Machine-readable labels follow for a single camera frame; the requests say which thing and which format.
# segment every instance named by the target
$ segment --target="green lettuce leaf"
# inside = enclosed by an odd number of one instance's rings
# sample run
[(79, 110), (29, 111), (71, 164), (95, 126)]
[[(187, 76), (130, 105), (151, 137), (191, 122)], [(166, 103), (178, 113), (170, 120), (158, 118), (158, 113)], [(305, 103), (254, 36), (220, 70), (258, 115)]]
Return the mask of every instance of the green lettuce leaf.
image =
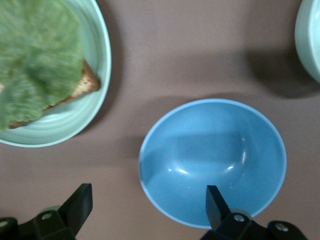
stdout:
[(80, 21), (62, 0), (0, 4), (0, 131), (67, 98), (83, 68)]

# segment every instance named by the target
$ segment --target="bowl rim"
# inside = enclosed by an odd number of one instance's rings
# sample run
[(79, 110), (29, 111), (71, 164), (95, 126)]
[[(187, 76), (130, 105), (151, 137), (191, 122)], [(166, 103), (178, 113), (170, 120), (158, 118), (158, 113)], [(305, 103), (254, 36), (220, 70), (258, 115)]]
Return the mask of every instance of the bowl rim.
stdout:
[(257, 115), (259, 118), (261, 118), (272, 130), (272, 132), (275, 134), (275, 137), (278, 141), (278, 143), (280, 144), (280, 148), (281, 148), (281, 154), (282, 154), (282, 171), (280, 174), (280, 177), (278, 179), (278, 183), (277, 186), (275, 188), (275, 190), (273, 191), (273, 194), (268, 198), (268, 200), (264, 203), (264, 205), (262, 207), (260, 207), (258, 210), (256, 210), (254, 213), (251, 214), (252, 217), (255, 217), (256, 215), (258, 215), (259, 213), (261, 213), (263, 210), (265, 210), (270, 203), (276, 198), (276, 196), (278, 195), (284, 180), (285, 180), (285, 176), (286, 176), (286, 172), (287, 172), (287, 154), (286, 154), (286, 148), (285, 148), (285, 144), (283, 142), (283, 139), (280, 135), (280, 133), (278, 132), (278, 130), (276, 129), (276, 127), (272, 124), (272, 122), (265, 117), (261, 112), (259, 112), (258, 110), (254, 109), (253, 107), (241, 103), (239, 101), (235, 101), (235, 100), (230, 100), (230, 99), (224, 99), (224, 98), (205, 98), (205, 99), (199, 99), (199, 100), (194, 100), (194, 101), (190, 101), (187, 102), (185, 104), (182, 104), (174, 109), (172, 109), (171, 111), (169, 111), (168, 113), (166, 113), (163, 117), (161, 117), (153, 126), (152, 128), (149, 130), (149, 132), (147, 133), (146, 137), (143, 140), (143, 143), (141, 145), (140, 148), (140, 152), (139, 152), (139, 159), (138, 159), (138, 172), (139, 172), (139, 180), (140, 180), (140, 184), (142, 186), (142, 189), (145, 193), (145, 195), (147, 196), (147, 198), (150, 200), (150, 202), (161, 212), (163, 213), (165, 216), (169, 217), (170, 219), (189, 226), (189, 227), (193, 227), (193, 228), (199, 228), (199, 229), (210, 229), (211, 226), (210, 224), (208, 225), (200, 225), (200, 224), (194, 224), (194, 223), (190, 223), (190, 222), (186, 222), (183, 221), (181, 219), (176, 218), (175, 216), (169, 214), (168, 212), (166, 212), (165, 210), (163, 210), (158, 203), (153, 199), (153, 197), (150, 195), (149, 191), (148, 191), (148, 187), (145, 185), (145, 182), (142, 179), (142, 172), (141, 172), (141, 164), (142, 164), (142, 159), (144, 158), (144, 151), (146, 149), (147, 143), (149, 142), (151, 136), (153, 135), (153, 133), (155, 132), (155, 130), (168, 118), (170, 118), (172, 115), (174, 115), (175, 113), (189, 108), (191, 106), (195, 106), (195, 105), (201, 105), (201, 104), (229, 104), (229, 105), (234, 105), (243, 109), (246, 109), (250, 112), (252, 112), (253, 114)]

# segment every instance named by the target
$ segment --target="toasted bread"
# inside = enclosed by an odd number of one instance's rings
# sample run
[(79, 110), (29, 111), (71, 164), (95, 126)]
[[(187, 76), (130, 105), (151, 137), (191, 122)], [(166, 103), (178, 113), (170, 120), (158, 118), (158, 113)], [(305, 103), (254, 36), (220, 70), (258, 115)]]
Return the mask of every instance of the toasted bread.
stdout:
[[(75, 87), (74, 91), (64, 100), (58, 102), (54, 106), (49, 106), (47, 109), (43, 110), (43, 114), (47, 113), (48, 111), (52, 110), (53, 108), (60, 106), (62, 104), (69, 103), (70, 101), (73, 101), (75, 99), (78, 99), (82, 96), (84, 96), (87, 93), (92, 93), (100, 88), (100, 82), (87, 63), (86, 60), (83, 60), (83, 68), (82, 68), (82, 74), (80, 81), (78, 82), (77, 86)], [(10, 129), (16, 129), (18, 127), (23, 126), (28, 122), (26, 121), (12, 121), (9, 125)]]

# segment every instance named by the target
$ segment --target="brown table surface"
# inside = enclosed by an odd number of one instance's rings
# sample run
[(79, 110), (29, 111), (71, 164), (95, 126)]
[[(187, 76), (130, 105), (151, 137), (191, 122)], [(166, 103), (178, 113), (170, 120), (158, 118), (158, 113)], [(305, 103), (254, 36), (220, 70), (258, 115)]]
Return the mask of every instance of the brown table surface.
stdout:
[(142, 141), (171, 109), (203, 98), (248, 104), (287, 151), (275, 200), (255, 220), (284, 220), (320, 239), (320, 84), (294, 45), (301, 0), (98, 0), (112, 48), (99, 113), (77, 136), (41, 148), (0, 144), (0, 216), (20, 223), (92, 183), (78, 240), (197, 240), (206, 232), (160, 213), (138, 174)]

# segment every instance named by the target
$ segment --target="plate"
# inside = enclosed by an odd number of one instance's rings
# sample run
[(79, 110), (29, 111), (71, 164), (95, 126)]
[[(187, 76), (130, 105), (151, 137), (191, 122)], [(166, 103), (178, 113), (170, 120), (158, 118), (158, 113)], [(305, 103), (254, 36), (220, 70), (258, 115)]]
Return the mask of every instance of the plate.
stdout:
[(25, 126), (0, 132), (1, 143), (37, 148), (66, 141), (93, 120), (105, 100), (111, 76), (111, 46), (103, 15), (95, 0), (64, 1), (80, 20), (84, 58), (98, 76), (101, 88), (55, 107)]
[(306, 71), (320, 82), (320, 1), (303, 0), (295, 22), (295, 47)]

